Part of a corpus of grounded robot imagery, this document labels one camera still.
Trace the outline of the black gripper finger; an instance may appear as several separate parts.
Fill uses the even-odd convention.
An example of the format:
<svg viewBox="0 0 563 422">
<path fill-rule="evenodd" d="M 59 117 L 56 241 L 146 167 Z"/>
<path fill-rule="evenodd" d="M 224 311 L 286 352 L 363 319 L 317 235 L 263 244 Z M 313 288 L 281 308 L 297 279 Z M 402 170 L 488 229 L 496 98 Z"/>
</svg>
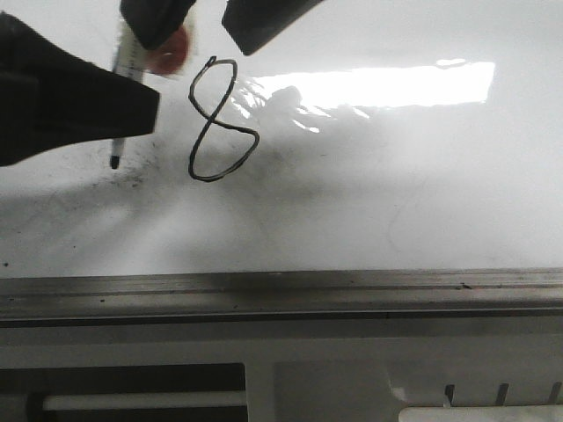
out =
<svg viewBox="0 0 563 422">
<path fill-rule="evenodd" d="M 253 55 L 319 0 L 228 1 L 222 25 L 243 55 Z"/>
<path fill-rule="evenodd" d="M 120 13 L 147 50 L 162 46 L 184 20 L 195 0 L 121 0 Z"/>
<path fill-rule="evenodd" d="M 1 15 L 1 164 L 80 142 L 147 135 L 160 95 L 122 85 L 110 71 L 62 50 L 6 12 Z"/>
</svg>

